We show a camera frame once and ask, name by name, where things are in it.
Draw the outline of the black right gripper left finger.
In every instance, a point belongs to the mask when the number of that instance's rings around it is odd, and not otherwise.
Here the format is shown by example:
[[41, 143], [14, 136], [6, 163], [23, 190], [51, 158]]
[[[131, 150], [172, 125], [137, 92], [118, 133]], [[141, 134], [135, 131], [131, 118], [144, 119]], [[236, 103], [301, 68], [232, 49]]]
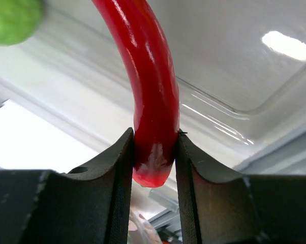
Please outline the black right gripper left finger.
[[72, 169], [0, 170], [0, 243], [126, 243], [133, 130]]

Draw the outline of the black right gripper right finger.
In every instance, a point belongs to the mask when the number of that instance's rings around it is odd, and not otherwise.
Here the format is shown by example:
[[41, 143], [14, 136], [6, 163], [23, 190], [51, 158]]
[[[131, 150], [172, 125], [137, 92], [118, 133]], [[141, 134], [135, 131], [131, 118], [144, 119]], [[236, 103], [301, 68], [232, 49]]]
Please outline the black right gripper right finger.
[[306, 243], [306, 175], [239, 173], [185, 132], [175, 166], [184, 243]]

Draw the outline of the red toy chili pepper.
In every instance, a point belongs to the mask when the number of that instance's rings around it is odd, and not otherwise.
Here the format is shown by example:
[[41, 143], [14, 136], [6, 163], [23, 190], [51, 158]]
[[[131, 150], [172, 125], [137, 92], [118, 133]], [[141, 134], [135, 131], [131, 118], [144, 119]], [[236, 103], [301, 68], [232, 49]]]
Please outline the red toy chili pepper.
[[179, 88], [165, 34], [147, 1], [94, 1], [117, 45], [134, 97], [133, 179], [162, 186], [174, 162]]

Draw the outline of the green toy custard apple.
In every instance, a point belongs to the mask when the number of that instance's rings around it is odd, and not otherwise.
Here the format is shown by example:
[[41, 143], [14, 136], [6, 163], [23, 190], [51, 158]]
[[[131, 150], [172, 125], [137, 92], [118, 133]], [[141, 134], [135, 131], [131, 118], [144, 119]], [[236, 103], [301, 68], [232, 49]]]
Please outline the green toy custard apple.
[[24, 42], [38, 28], [44, 13], [43, 1], [0, 0], [0, 45]]

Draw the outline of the clear pink zip top bag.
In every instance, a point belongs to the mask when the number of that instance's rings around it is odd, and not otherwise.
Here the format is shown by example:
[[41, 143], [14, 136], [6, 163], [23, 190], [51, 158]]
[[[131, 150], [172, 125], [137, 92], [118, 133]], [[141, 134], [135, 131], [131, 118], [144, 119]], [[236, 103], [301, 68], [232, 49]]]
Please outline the clear pink zip top bag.
[[156, 229], [136, 209], [130, 208], [128, 240], [132, 244], [162, 244]]

